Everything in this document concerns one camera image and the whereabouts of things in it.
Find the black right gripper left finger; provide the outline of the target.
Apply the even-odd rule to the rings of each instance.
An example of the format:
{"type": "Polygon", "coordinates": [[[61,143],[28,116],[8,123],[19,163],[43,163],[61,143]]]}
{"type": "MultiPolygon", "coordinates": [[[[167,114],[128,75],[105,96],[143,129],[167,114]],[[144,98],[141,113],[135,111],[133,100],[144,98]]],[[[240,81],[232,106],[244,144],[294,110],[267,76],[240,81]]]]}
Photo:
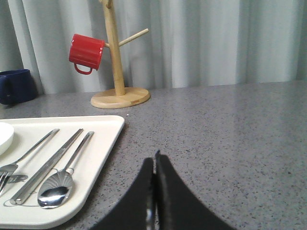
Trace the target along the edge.
{"type": "Polygon", "coordinates": [[[154,163],[146,158],[126,194],[93,230],[152,230],[154,228],[154,163]]]}

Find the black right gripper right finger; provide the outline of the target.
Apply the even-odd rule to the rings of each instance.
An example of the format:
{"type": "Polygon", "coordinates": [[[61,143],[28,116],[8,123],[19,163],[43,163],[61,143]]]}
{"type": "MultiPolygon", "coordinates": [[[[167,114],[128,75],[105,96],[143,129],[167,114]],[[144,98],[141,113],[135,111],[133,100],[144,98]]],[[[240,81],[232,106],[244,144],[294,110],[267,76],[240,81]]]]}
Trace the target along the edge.
{"type": "Polygon", "coordinates": [[[158,151],[156,184],[161,230],[232,230],[189,190],[170,159],[158,151]]]}

